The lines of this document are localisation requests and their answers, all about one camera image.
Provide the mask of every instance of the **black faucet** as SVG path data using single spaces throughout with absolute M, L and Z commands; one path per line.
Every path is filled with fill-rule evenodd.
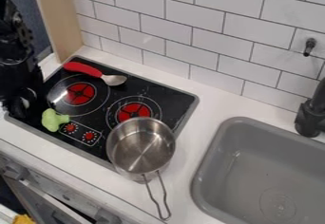
M 296 115 L 296 131 L 313 138 L 325 131 L 325 78 L 319 83 L 314 96 L 302 103 Z

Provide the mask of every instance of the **tile backsplash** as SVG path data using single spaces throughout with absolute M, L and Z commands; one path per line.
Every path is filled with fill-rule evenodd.
M 291 111 L 325 76 L 325 0 L 74 3 L 87 46 Z

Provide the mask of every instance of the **green toy vegetable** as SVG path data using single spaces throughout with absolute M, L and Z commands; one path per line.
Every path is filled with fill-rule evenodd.
M 68 115 L 58 115 L 53 109 L 49 108 L 42 114 L 42 125 L 50 132 L 59 130 L 62 123 L 70 122 Z

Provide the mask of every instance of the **wooden panel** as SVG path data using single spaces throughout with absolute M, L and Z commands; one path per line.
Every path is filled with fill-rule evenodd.
M 37 0 L 48 37 L 60 62 L 82 45 L 82 36 L 72 0 Z

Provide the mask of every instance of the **pan handle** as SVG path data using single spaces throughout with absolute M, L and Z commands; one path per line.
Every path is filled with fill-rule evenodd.
M 160 183 L 162 185 L 163 204 L 164 204 L 164 206 L 165 206 L 165 208 L 167 210 L 167 214 L 168 214 L 167 217 L 163 217 L 161 206 L 158 203 L 158 201 L 152 196 L 151 189 L 150 189 L 149 183 L 148 183 L 145 175 L 143 175 L 144 183 L 145 183 L 146 189 L 147 189 L 147 191 L 149 193 L 149 196 L 150 196 L 151 200 L 155 203 L 155 205 L 157 207 L 159 218 L 161 220 L 168 220 L 172 214 L 171 214 L 170 209 L 169 209 L 168 204 L 167 204 L 167 192 L 166 192 L 166 189 L 165 189 L 165 187 L 163 185 L 163 179 L 162 179 L 161 174 L 159 173 L 159 171 L 156 171 L 156 174 L 157 174 L 158 179 L 159 179 L 159 181 L 160 181 Z

